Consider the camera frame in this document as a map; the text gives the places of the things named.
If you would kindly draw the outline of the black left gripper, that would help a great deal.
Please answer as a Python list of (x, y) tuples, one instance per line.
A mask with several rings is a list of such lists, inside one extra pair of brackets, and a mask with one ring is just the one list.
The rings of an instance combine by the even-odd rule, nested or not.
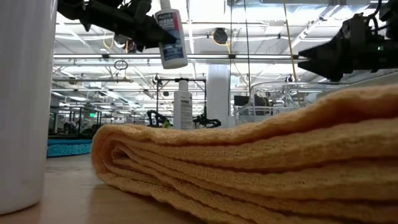
[[(177, 39), (155, 20), (146, 21), (146, 0), (58, 0), (57, 11), (70, 20), (78, 20), (85, 30), (92, 25), (131, 39), (138, 51), (159, 44), (174, 44)], [(141, 31), (141, 39), (136, 34)]]

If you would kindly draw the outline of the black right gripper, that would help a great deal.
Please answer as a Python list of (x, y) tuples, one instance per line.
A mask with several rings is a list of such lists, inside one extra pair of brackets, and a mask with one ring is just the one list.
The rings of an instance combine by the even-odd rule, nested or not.
[(386, 34), (380, 35), (372, 30), (368, 19), (362, 14), (355, 14), (344, 21), (339, 31), (330, 41), (309, 49), (301, 50), (298, 55), (309, 58), (298, 63), (298, 67), (326, 78), (331, 82), (339, 82), (343, 73), (326, 62), (333, 57), (341, 57), (344, 73), (355, 70), (398, 68), (398, 34), (391, 34), (397, 28), (386, 28)]

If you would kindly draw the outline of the white plastic bottle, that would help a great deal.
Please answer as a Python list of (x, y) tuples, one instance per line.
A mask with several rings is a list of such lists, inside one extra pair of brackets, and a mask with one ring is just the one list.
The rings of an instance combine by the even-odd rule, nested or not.
[(160, 0), (161, 10), (155, 13), (157, 24), (174, 40), (159, 44), (164, 69), (182, 68), (188, 65), (182, 20), (177, 9), (172, 9), (170, 0)]
[(44, 189), (57, 0), (0, 0), (0, 215)]
[(193, 129), (192, 94), (188, 90), (188, 80), (178, 79), (178, 90), (174, 92), (174, 128)]

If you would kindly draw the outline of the orange towel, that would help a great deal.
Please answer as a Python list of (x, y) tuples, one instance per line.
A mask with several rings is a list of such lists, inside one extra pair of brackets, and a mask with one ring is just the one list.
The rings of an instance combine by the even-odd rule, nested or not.
[(398, 84), (233, 128), (108, 124), (99, 179), (212, 223), (398, 224)]

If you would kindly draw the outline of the blue cloth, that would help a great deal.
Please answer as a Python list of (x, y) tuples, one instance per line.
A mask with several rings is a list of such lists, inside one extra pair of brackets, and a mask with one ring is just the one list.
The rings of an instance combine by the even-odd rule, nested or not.
[(89, 154), (91, 143), (91, 139), (49, 139), (47, 158)]

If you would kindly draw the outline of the long ceiling light bar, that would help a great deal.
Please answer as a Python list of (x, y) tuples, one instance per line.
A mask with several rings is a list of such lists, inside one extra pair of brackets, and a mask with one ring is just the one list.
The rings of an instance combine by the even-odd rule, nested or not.
[[(55, 59), (60, 58), (126, 58), (126, 59), (159, 59), (160, 54), (54, 54)], [(288, 60), (289, 55), (233, 55), (233, 54), (187, 54), (188, 59), (254, 59), (254, 60)]]

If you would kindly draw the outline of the large clear plastic bin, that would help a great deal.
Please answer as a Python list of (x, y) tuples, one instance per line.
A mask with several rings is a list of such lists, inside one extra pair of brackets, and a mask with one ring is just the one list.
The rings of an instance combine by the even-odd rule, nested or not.
[(250, 93), (254, 91), (268, 91), (275, 94), (275, 114), (271, 116), (273, 117), (304, 108), (324, 95), (344, 86), (342, 83), (265, 82), (254, 85)]

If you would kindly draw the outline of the white building pillar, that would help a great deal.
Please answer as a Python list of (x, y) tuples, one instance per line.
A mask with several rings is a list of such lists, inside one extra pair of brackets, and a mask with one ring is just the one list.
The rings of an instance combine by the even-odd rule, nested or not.
[(206, 78), (206, 113), (209, 119), (218, 119), (221, 122), (221, 128), (228, 127), (229, 88), (229, 66), (209, 65)]

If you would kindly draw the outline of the white bottles cluster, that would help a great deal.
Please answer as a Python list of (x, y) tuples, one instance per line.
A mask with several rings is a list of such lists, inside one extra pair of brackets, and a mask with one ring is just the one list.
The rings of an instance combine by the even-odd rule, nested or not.
[(275, 114), (275, 94), (268, 91), (254, 91), (248, 96), (235, 95), (233, 111), (236, 124), (255, 123)]

